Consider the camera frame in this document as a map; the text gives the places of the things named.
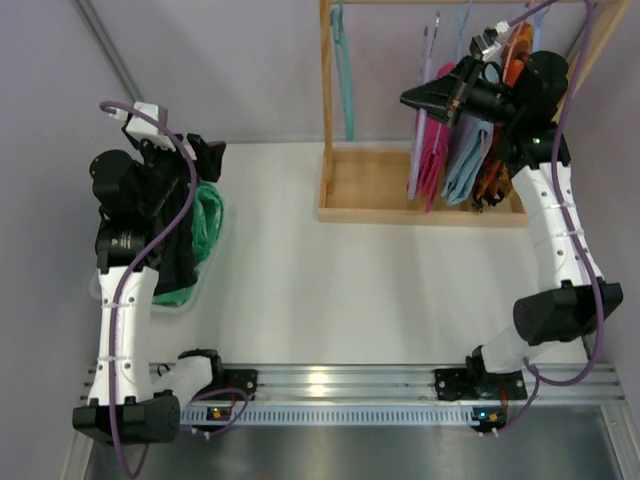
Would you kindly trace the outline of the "pink trousers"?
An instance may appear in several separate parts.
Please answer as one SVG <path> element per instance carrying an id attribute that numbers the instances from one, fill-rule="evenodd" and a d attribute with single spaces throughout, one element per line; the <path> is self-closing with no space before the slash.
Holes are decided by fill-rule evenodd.
<path id="1" fill-rule="evenodd" d="M 425 200 L 424 211 L 429 212 L 438 191 L 442 168 L 445 165 L 452 129 L 428 117 L 424 127 L 416 192 Z"/>

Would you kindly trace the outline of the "lilac hanger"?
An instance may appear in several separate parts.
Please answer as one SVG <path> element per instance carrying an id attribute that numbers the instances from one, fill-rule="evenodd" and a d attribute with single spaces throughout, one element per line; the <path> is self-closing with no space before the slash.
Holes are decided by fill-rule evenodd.
<path id="1" fill-rule="evenodd" d="M 422 73 L 419 85 L 422 96 L 424 96 L 423 87 L 432 80 L 433 50 L 437 38 L 440 20 L 441 13 L 437 11 L 435 13 L 433 23 L 431 25 L 426 25 L 423 33 L 424 45 L 422 56 Z M 427 110 L 425 109 L 426 100 L 419 100 L 418 106 L 419 108 L 416 114 L 416 125 L 410 154 L 410 169 L 407 184 L 407 193 L 409 200 L 414 200 L 418 193 L 420 168 L 422 165 L 422 158 L 426 152 L 425 139 L 428 119 Z"/>

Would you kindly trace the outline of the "green trousers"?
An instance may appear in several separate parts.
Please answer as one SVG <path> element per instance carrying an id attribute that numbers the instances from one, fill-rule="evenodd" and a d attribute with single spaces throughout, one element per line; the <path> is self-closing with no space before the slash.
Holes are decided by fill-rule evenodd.
<path id="1" fill-rule="evenodd" d="M 212 182 L 200 182 L 193 202 L 192 252 L 196 260 L 196 282 L 172 292 L 156 295 L 153 305 L 175 309 L 185 306 L 200 285 L 205 266 L 214 252 L 223 229 L 224 200 Z"/>

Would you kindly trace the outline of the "black trousers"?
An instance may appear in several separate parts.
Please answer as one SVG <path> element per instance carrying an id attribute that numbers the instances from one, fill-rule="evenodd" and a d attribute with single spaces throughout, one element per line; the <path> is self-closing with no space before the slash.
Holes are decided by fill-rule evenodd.
<path id="1" fill-rule="evenodd" d="M 188 175 L 181 175 L 165 201 L 156 220 L 154 233 L 163 231 L 184 206 L 189 194 Z M 197 282 L 197 261 L 193 252 L 193 207 L 190 206 L 180 223 L 156 247 L 154 255 L 160 258 L 155 296 L 177 292 Z"/>

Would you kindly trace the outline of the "teal hanger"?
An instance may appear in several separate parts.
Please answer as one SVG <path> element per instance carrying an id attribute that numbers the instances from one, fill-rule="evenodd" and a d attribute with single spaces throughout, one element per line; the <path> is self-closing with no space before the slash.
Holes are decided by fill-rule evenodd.
<path id="1" fill-rule="evenodd" d="M 351 142 L 355 138 L 355 115 L 351 65 L 344 23 L 344 4 L 344 1 L 339 1 L 337 6 L 331 9 L 330 25 L 342 102 L 344 137 L 346 141 Z"/>

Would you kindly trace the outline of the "light blue hanger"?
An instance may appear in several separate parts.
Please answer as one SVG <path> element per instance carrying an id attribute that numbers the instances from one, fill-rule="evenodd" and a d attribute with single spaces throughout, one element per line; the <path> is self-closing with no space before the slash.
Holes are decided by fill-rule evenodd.
<path id="1" fill-rule="evenodd" d="M 468 0 L 467 6 L 465 10 L 462 10 L 462 5 L 458 5 L 455 11 L 455 27 L 456 27 L 456 43 L 455 49 L 453 50 L 453 58 L 455 64 L 457 64 L 462 57 L 462 42 L 464 40 L 464 35 L 466 32 L 467 22 L 472 10 L 473 1 Z M 439 147 L 442 145 L 441 136 L 442 136 L 443 126 L 440 125 L 436 132 L 435 144 L 432 148 L 432 153 L 436 154 L 438 152 Z"/>

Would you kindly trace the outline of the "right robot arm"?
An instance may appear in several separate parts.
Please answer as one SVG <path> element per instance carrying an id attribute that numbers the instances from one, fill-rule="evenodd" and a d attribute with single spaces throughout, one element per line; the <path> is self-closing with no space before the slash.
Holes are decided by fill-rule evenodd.
<path id="1" fill-rule="evenodd" d="M 512 325 L 476 347 L 464 367 L 436 371 L 438 397 L 447 401 L 525 399 L 523 360 L 594 333 L 623 300 L 621 285 L 603 278 L 587 250 L 571 192 L 571 157 L 554 120 L 569 86 L 568 63 L 535 52 L 513 85 L 489 81 L 486 67 L 466 56 L 400 96 L 447 126 L 468 115 L 499 127 L 498 151 L 526 211 L 538 261 L 538 290 L 515 301 Z"/>

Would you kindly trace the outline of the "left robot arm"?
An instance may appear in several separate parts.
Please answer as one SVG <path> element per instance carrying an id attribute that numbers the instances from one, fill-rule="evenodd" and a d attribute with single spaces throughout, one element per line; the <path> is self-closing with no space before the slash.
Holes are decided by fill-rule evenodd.
<path id="1" fill-rule="evenodd" d="M 197 282 L 193 210 L 185 202 L 200 174 L 218 179 L 226 145 L 208 144 L 194 134 L 183 137 L 184 147 L 204 161 L 189 166 L 165 135 L 127 138 L 140 160 L 108 150 L 89 167 L 101 217 L 95 242 L 100 344 L 88 398 L 74 409 L 72 426 L 108 445 L 169 443 L 182 409 L 213 387 L 223 367 L 216 350 L 196 348 L 152 379 L 151 309 L 156 296 Z"/>

